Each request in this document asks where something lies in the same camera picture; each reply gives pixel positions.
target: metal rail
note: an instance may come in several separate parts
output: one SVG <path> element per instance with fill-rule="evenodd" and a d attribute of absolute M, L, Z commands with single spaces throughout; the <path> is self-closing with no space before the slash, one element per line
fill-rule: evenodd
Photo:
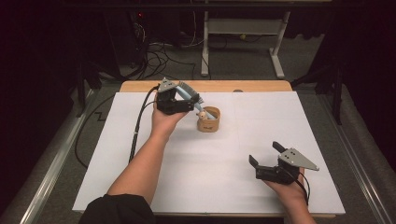
<path fill-rule="evenodd" d="M 29 207 L 27 208 L 23 218 L 21 219 L 21 224 L 31 224 L 36 223 L 41 211 L 44 208 L 44 205 L 47 202 L 47 199 L 50 196 L 53 188 L 55 187 L 58 176 L 60 175 L 62 168 L 64 167 L 64 162 L 69 154 L 73 143 L 78 134 L 78 130 L 80 129 L 82 123 L 84 122 L 87 111 L 92 107 L 92 102 L 96 98 L 97 93 L 93 91 L 89 91 L 87 94 L 88 105 L 86 106 L 85 111 L 83 111 L 82 115 L 75 119 L 71 125 L 72 130 L 70 134 L 64 138 L 64 141 L 59 148 L 58 152 L 55 155 L 52 164 L 49 167 L 46 175 L 44 176 L 43 181 L 38 187 L 37 192 L 35 193 L 35 197 L 31 201 Z"/>
<path fill-rule="evenodd" d="M 372 208 L 376 220 L 380 224 L 394 223 L 390 218 L 389 212 L 385 208 L 384 204 L 382 204 L 375 185 L 373 184 L 370 177 L 365 172 L 363 165 L 361 164 L 361 161 L 359 160 L 359 157 L 355 152 L 355 149 L 347 139 L 347 135 L 345 134 L 344 129 L 342 128 L 342 126 L 338 125 L 335 119 L 333 118 L 332 106 L 330 105 L 329 99 L 327 99 L 325 95 L 320 95 L 318 98 L 322 106 L 325 108 L 325 111 L 327 112 L 329 119 L 332 121 L 332 125 L 334 126 L 335 130 L 338 133 L 340 141 L 344 146 L 344 152 L 346 153 L 346 160 L 349 162 L 351 170 L 356 176 L 356 179 L 358 180 L 361 186 L 361 191 L 366 197 L 368 204 Z"/>

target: white stand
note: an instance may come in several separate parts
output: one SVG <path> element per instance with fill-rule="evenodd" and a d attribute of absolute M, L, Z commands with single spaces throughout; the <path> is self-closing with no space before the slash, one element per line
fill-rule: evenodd
<path fill-rule="evenodd" d="M 207 77 L 209 74 L 209 49 L 207 47 L 209 34 L 277 35 L 276 45 L 274 48 L 270 48 L 269 52 L 277 78 L 284 79 L 285 75 L 283 74 L 277 54 L 288 25 L 289 16 L 290 12 L 287 11 L 284 14 L 283 20 L 209 19 L 208 12 L 206 11 L 201 76 Z"/>

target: black cable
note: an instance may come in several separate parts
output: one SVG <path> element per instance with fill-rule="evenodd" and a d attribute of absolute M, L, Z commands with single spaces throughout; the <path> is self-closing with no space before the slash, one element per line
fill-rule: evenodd
<path fill-rule="evenodd" d="M 152 52 L 152 51 L 148 51 L 148 53 L 151 53 L 151 54 L 154 54 L 155 56 L 156 56 L 156 59 L 158 60 L 158 62 L 159 62 L 159 64 L 158 65 L 155 65 L 155 66 L 162 66 L 162 65 L 165 65 L 165 67 L 166 67 L 166 63 L 168 62 L 168 59 L 164 59 L 164 58 L 162 58 L 162 57 L 160 57 L 159 55 L 158 55 L 158 53 L 162 53 L 162 52 Z"/>
<path fill-rule="evenodd" d="M 148 94 L 146 95 L 145 100 L 143 101 L 142 108 L 140 109 L 139 116 L 137 117 L 136 126 L 134 127 L 134 140 L 132 141 L 131 154 L 129 156 L 129 162 L 134 158 L 134 152 L 136 150 L 137 135 L 139 134 L 139 129 L 140 129 L 140 120 L 142 118 L 143 111 L 145 110 L 145 108 L 147 106 L 146 102 L 148 101 L 148 98 L 151 95 L 151 93 L 153 91 L 155 91 L 155 90 L 158 90 L 158 87 L 159 86 L 155 86 L 155 87 L 151 88 L 151 90 L 149 90 Z"/>
<path fill-rule="evenodd" d="M 150 103 L 146 104 L 146 105 L 145 105 L 145 109 L 146 109 L 146 107 L 148 107 L 148 105 L 154 104 L 155 102 L 156 102 L 156 101 L 151 101 Z"/>
<path fill-rule="evenodd" d="M 155 54 L 155 55 L 157 56 L 157 59 L 158 59 L 158 61 L 159 61 L 159 64 L 155 67 L 155 69 L 152 68 L 154 65 L 149 65 L 148 67 L 151 68 L 151 69 L 154 70 L 154 71 L 153 71 L 151 74 L 149 74 L 149 75 L 143 76 L 142 79 L 145 79 L 145 78 L 148 78 L 148 77 L 152 77 L 152 76 L 156 76 L 156 75 L 160 74 L 161 71 L 163 71 L 163 70 L 166 68 L 167 60 L 165 60 L 164 58 L 161 58 L 161 57 L 160 57 L 157 53 L 155 53 L 155 52 L 151 52 L 151 53 L 152 53 L 152 54 Z M 164 67 L 163 67 L 159 72 L 157 72 L 157 70 L 158 70 L 161 66 L 163 66 L 163 65 L 164 65 Z"/>
<path fill-rule="evenodd" d="M 148 66 L 148 64 L 147 64 L 146 60 L 142 60 L 142 63 L 139 64 L 137 69 L 134 70 L 133 72 L 131 72 L 130 74 L 126 75 L 126 77 L 135 77 L 135 76 L 139 75 L 140 73 L 142 73 L 146 70 L 147 66 Z"/>
<path fill-rule="evenodd" d="M 82 130 L 84 129 L 85 124 L 87 123 L 88 119 L 90 119 L 90 117 L 92 116 L 92 114 L 93 114 L 94 112 L 96 112 L 96 110 L 97 110 L 101 105 L 103 105 L 105 102 L 107 102 L 109 99 L 113 98 L 114 96 L 115 96 L 115 94 L 112 95 L 112 96 L 109 96 L 109 97 L 106 98 L 102 103 L 100 103 L 100 104 L 90 113 L 90 115 L 88 115 L 88 117 L 87 117 L 87 118 L 84 120 L 84 122 L 82 123 L 81 128 L 78 130 L 77 139 L 76 139 L 76 143 L 75 143 L 75 156 L 76 156 L 77 161 L 78 161 L 83 167 L 85 167 L 85 169 L 88 169 L 88 165 L 86 165 L 86 164 L 81 160 L 81 158 L 78 156 L 78 140 L 79 140 L 79 137 L 81 136 Z"/>
<path fill-rule="evenodd" d="M 192 77 L 192 79 L 193 79 L 194 70 L 195 70 L 195 65 L 196 65 L 195 63 L 182 63 L 182 62 L 176 61 L 176 60 L 172 59 L 171 57 L 169 57 L 169 55 L 166 53 L 165 48 L 163 48 L 163 54 L 166 55 L 166 57 L 167 57 L 167 58 L 169 59 L 169 61 L 171 61 L 171 62 L 180 63 L 180 64 L 186 64 L 186 65 L 192 65 L 191 77 Z"/>
<path fill-rule="evenodd" d="M 145 58 L 144 61 L 146 62 L 146 69 L 149 67 L 149 60 L 148 60 L 148 53 L 146 52 L 145 54 Z M 142 76 L 146 73 L 146 69 L 144 71 L 142 71 L 139 76 L 136 78 L 136 80 L 140 80 L 142 78 Z"/>
<path fill-rule="evenodd" d="M 306 183 L 306 186 L 308 187 L 307 199 L 309 200 L 309 196 L 310 196 L 310 194 L 311 194 L 311 187 L 309 187 L 309 182 L 308 182 L 308 180 L 306 179 L 305 175 L 303 175 L 302 173 L 300 173 L 300 175 L 303 176 L 303 178 L 304 178 L 304 180 L 305 180 L 305 183 Z"/>
<path fill-rule="evenodd" d="M 163 75 L 164 77 L 169 77 L 169 78 L 171 78 L 171 79 L 173 79 L 173 80 L 180 80 L 180 79 L 178 79 L 177 77 L 172 77 L 172 76 L 166 75 L 165 73 L 162 73 L 162 71 L 157 72 L 155 75 L 158 75 L 158 74 L 161 74 L 161 75 Z"/>
<path fill-rule="evenodd" d="M 309 199 L 308 199 L 308 194 L 306 193 L 306 189 L 304 188 L 304 185 L 298 179 L 295 179 L 294 182 L 296 182 L 298 184 L 298 186 L 300 186 L 300 188 L 303 190 L 306 205 L 308 205 Z"/>
<path fill-rule="evenodd" d="M 207 62 L 206 62 L 204 56 L 202 56 L 202 60 L 204 60 L 204 63 L 205 63 L 206 66 L 207 66 L 207 74 L 209 75 L 209 80 L 212 80 L 212 75 L 210 74 L 209 64 L 207 64 Z"/>

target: wrist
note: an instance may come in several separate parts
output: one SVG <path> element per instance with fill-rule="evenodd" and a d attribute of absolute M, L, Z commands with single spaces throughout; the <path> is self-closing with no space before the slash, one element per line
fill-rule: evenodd
<path fill-rule="evenodd" d="M 290 219 L 290 223 L 315 223 L 315 220 L 309 213 L 305 200 L 292 200 L 291 202 L 282 204 L 288 218 Z"/>
<path fill-rule="evenodd" d="M 151 132 L 148 140 L 166 144 L 169 141 L 169 134 Z"/>

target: wooden table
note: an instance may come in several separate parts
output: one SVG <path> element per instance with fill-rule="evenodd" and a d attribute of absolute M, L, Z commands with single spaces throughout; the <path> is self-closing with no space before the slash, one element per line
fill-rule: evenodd
<path fill-rule="evenodd" d="M 149 91 L 160 81 L 126 81 L 122 83 L 120 92 Z M 183 81 L 196 91 L 292 91 L 288 81 L 284 80 L 194 80 Z"/>

